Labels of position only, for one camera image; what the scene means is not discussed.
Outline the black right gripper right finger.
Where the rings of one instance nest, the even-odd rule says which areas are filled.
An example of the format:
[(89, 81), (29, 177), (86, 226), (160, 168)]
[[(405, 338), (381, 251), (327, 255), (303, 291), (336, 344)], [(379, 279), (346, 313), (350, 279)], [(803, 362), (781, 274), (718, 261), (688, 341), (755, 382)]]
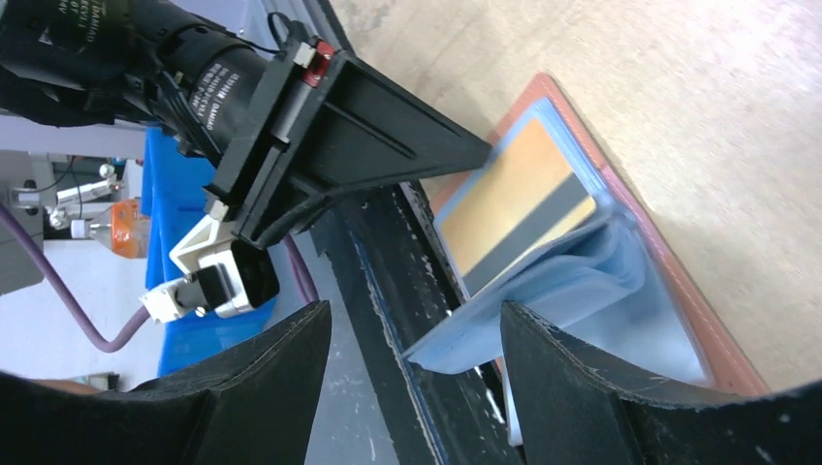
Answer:
[(817, 464), (821, 386), (737, 395), (634, 365), (513, 301), (501, 340), (531, 464)]

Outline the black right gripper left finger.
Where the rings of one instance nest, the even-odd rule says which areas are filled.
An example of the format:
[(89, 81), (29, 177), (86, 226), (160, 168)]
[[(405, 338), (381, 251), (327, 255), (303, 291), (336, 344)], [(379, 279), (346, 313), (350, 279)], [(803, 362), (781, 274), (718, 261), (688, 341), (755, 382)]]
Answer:
[(332, 336), (310, 303), (231, 349), (130, 391), (1, 378), (5, 464), (301, 464)]

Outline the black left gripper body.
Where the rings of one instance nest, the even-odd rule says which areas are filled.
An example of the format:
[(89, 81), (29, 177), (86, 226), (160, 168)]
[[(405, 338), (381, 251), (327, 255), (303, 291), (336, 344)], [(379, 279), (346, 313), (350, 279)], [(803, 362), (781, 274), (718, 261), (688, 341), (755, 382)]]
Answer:
[(169, 1), (129, 1), (124, 21), (129, 101), (170, 129), (183, 153), (214, 166), (207, 214), (258, 248), (310, 229), (335, 190), (300, 166), (297, 150), (313, 141), (340, 50), (279, 12), (269, 22), (288, 33), (269, 57)]

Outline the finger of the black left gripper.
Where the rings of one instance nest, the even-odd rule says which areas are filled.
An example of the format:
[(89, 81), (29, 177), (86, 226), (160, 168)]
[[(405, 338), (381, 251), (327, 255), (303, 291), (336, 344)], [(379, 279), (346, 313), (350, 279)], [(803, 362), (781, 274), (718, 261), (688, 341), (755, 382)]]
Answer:
[(362, 190), (471, 171), (490, 145), (365, 63), (341, 51), (288, 133), (282, 229), (307, 227)]

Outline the tan leather card holder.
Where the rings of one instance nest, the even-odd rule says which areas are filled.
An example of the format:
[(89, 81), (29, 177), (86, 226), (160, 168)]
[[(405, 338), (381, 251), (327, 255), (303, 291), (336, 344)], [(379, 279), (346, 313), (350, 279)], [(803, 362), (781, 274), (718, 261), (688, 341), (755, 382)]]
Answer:
[[(458, 374), (487, 362), (506, 370), (500, 312), (521, 303), (558, 328), (647, 371), (691, 385), (759, 395), (767, 386), (743, 355), (658, 228), (608, 162), (556, 81), (535, 75), (493, 131), (492, 150), (529, 117), (556, 133), (597, 209), (563, 237), (465, 301), (404, 355), (426, 370)], [(435, 196), (437, 214), (469, 173)]]

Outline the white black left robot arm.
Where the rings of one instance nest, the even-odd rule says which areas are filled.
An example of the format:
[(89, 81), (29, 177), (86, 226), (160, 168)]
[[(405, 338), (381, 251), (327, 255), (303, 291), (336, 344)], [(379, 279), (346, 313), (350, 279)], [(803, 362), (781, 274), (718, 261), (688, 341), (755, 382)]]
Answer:
[(169, 1), (5, 1), (1, 106), (169, 131), (215, 168), (207, 212), (259, 249), (352, 192), (479, 168), (487, 142), (304, 22), (256, 45)]

